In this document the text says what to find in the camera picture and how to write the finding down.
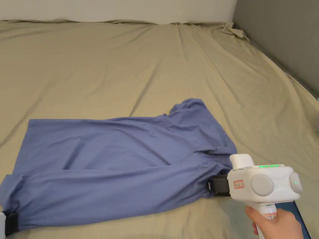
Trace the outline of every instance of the green indicator light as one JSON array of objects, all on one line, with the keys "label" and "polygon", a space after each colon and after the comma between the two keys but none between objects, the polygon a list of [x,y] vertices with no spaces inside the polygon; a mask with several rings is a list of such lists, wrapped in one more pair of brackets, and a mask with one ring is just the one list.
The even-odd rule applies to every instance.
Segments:
[{"label": "green indicator light", "polygon": [[276,164],[276,165],[262,165],[262,166],[259,166],[260,168],[268,168],[268,167],[280,167],[281,165],[279,164]]}]

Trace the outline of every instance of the white wall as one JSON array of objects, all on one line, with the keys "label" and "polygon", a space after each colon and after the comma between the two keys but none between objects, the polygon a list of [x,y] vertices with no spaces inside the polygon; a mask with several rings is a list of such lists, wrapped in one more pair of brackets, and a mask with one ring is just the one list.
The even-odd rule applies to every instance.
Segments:
[{"label": "white wall", "polygon": [[237,0],[0,0],[0,20],[232,21]]}]

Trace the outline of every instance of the gray wall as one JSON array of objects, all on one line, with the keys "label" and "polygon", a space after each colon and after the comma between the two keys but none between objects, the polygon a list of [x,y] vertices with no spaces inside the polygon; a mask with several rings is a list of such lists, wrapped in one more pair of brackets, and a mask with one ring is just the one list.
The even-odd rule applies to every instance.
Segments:
[{"label": "gray wall", "polygon": [[238,0],[234,23],[319,95],[319,0]]}]

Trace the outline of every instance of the gray round button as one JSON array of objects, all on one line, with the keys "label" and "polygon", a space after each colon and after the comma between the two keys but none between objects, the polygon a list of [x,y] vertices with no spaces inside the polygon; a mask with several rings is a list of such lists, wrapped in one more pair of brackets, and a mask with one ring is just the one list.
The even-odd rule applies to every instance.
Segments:
[{"label": "gray round button", "polygon": [[274,182],[265,174],[254,175],[250,181],[251,189],[259,196],[268,196],[274,190]]}]

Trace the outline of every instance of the bed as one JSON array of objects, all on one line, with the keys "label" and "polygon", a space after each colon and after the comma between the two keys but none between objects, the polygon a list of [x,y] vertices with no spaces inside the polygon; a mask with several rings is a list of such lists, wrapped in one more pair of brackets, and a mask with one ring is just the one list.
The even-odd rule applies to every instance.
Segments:
[{"label": "bed", "polygon": [[[297,204],[319,237],[319,103],[230,24],[2,21],[0,56],[0,182],[14,168],[29,119],[156,116],[200,98],[239,153],[299,173]],[[14,238],[255,238],[244,206],[200,199],[160,214]]]}]

